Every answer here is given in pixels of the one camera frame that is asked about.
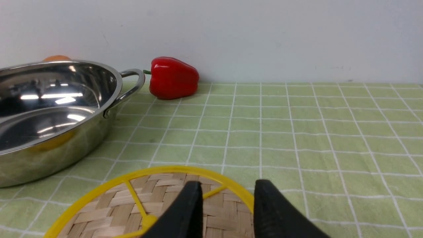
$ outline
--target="yellow plastic frame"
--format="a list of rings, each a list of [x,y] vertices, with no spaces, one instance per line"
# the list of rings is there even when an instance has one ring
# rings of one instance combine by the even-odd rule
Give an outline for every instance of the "yellow plastic frame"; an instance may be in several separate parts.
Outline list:
[[[210,191],[203,195],[203,198],[209,197],[215,193],[223,189],[229,189],[234,192],[248,207],[251,213],[253,213],[254,207],[254,197],[253,195],[248,192],[244,187],[236,183],[235,181],[231,180],[228,177],[225,177],[221,174],[218,174],[213,171],[209,171],[206,169],[196,168],[196,167],[189,167],[189,166],[161,166],[161,167],[153,167],[148,169],[142,169],[135,171],[133,173],[129,173],[113,180],[110,180],[107,183],[100,185],[99,187],[95,188],[93,191],[87,193],[85,196],[80,198],[76,201],[72,206],[70,206],[60,217],[57,221],[52,225],[52,227],[46,232],[44,238],[56,238],[63,227],[70,221],[70,219],[80,211],[86,204],[88,204],[91,200],[98,197],[105,191],[113,188],[119,184],[125,183],[130,184],[129,181],[135,179],[137,177],[142,177],[151,174],[158,174],[158,173],[188,173],[188,174],[195,174],[199,176],[203,176],[212,180],[215,180],[222,184],[221,187]],[[117,236],[119,238],[130,238],[136,235],[142,235],[147,229],[142,229],[141,231],[133,232],[130,234],[120,235]]]

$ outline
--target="stainless steel pot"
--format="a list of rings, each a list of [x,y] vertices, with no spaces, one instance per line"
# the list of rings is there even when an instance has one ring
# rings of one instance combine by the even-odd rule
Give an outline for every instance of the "stainless steel pot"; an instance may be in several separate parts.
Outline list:
[[[138,75],[119,96],[122,78]],[[51,175],[104,139],[120,103],[144,84],[141,70],[121,73],[90,61],[0,69],[0,187]]]

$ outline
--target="orange fruit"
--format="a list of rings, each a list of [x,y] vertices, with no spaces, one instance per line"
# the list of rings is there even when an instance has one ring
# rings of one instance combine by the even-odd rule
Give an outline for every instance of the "orange fruit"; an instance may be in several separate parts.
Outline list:
[[[68,56],[64,55],[53,55],[45,58],[43,61],[62,61],[62,60],[70,60]]]

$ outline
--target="red bell pepper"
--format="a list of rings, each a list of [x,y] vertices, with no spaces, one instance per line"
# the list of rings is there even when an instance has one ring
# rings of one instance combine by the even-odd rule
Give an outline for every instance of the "red bell pepper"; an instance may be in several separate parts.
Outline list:
[[[150,92],[158,99],[172,100],[193,95],[197,91],[198,71],[172,57],[158,57],[151,61]]]

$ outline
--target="green checkered tablecloth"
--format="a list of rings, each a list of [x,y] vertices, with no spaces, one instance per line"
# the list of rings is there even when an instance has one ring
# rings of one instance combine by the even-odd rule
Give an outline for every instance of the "green checkered tablecloth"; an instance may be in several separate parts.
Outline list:
[[[250,191],[268,178],[332,237],[423,237],[422,121],[415,84],[201,84],[174,101],[145,85],[87,158],[0,189],[0,237],[40,238],[100,184],[172,164],[222,173]]]

